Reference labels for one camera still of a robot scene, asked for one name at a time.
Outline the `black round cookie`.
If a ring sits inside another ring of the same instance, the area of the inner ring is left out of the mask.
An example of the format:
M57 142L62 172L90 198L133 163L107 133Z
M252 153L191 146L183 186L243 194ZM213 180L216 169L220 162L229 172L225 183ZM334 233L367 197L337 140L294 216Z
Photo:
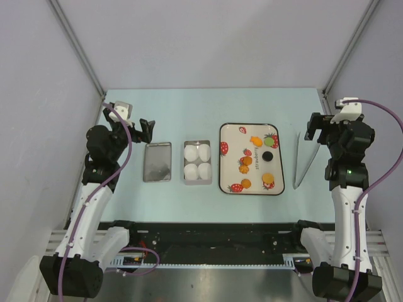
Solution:
M273 160L273 153L270 152L270 151L265 151L265 152L263 152L263 154L262 154L262 159L263 159L265 162L271 162L271 161Z

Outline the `metal tongs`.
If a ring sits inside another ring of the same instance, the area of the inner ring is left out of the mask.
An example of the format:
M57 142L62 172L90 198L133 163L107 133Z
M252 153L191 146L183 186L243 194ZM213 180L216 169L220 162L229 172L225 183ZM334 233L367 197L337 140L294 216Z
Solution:
M305 176L313 164L320 148L318 143L313 148L304 148L303 144L301 133L298 132L295 137L293 161L292 186L294 190L297 190L305 179Z

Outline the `tan round cookie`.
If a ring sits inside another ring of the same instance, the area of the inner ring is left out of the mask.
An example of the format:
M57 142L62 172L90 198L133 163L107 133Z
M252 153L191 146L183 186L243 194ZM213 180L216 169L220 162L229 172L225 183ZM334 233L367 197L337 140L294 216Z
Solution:
M271 183L273 183L274 182L274 176L273 176L273 174L270 174L270 173L265 173L265 174L263 174L262 175L262 181L265 183L265 184L271 184Z

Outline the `brown ridged cookie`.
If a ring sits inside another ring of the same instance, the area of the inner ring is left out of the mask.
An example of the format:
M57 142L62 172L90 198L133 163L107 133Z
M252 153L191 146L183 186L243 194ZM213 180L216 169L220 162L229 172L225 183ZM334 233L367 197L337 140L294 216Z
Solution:
M241 181L241 185L244 189L248 189L251 187L251 181L249 179L243 179Z

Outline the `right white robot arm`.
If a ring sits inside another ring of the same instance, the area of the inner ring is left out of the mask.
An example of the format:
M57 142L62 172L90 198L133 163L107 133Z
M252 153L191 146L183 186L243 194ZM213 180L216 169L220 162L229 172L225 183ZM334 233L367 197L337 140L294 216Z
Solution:
M375 138L373 128L355 120L337 120L313 113L307 123L306 140L320 131L318 143L331 154L325 180L329 183L334 213L334 245L311 221L290 237L297 252L308 252L313 265L312 290L316 297L333 301L370 301L382 289L382 278L373 273L366 243L365 210L369 177L363 163Z

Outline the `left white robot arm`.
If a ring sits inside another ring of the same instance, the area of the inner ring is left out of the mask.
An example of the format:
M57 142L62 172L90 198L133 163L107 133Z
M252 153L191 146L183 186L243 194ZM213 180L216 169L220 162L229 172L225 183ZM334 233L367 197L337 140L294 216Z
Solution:
M108 122L109 127L96 125L86 134L88 153L79 204L54 255L45 255L40 262L50 293L61 301L66 296L95 298L111 261L122 249L130 252L139 244L139 236L122 226L109 228L99 242L94 239L125 167L118 159L133 143L151 142L155 123L141 119L138 131L133 124Z

